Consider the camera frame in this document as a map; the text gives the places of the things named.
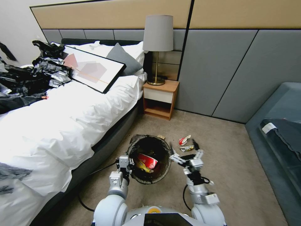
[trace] framed artwork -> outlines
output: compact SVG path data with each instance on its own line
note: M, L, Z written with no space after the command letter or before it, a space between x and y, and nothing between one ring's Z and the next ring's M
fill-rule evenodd
M64 65L71 67L72 78L107 93L126 65L92 53L65 46Z

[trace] lamp stem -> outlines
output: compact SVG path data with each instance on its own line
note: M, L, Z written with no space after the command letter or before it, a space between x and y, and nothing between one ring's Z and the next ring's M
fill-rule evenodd
M155 76L155 83L157 83L157 70L158 70L158 55L159 55L159 52L157 51L157 60L156 60L156 76Z

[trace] gray sofa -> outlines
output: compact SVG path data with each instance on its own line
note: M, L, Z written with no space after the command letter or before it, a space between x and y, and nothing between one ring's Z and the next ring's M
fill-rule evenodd
M246 123L246 129L259 161L289 226L300 226L301 196L298 192L300 187L296 187L296 183L287 171L289 166L279 160L279 156L275 155L275 151L272 150L264 134L260 131L259 125L265 118L301 121L301 83L282 83Z

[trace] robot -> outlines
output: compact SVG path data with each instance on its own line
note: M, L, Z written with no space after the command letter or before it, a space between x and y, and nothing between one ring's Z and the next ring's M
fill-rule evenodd
M192 217L162 206L144 206L129 211L125 200L128 194L129 175L132 173L134 161L128 155L122 155L117 159L117 171L111 172L109 176L110 188L107 197L97 205L92 224L95 224L95 226L226 226L224 215L218 206L219 198L217 194L209 192L206 187L206 184L213 185L213 182L200 174L200 170L203 167L201 158L204 152L200 150L194 140L193 142L197 151L196 154L180 157L171 147L173 155L170 156L172 161L184 167L183 171L187 176L185 189L186 187L189 188L189 193L194 203L191 209Z

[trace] white duvet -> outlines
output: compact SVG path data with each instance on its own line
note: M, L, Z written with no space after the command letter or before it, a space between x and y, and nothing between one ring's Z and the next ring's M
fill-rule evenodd
M0 115L0 163L32 170L0 180L0 224L29 225L45 203L66 191L71 170L93 156L97 143L141 97L145 76L120 77L106 94L72 81L49 99Z

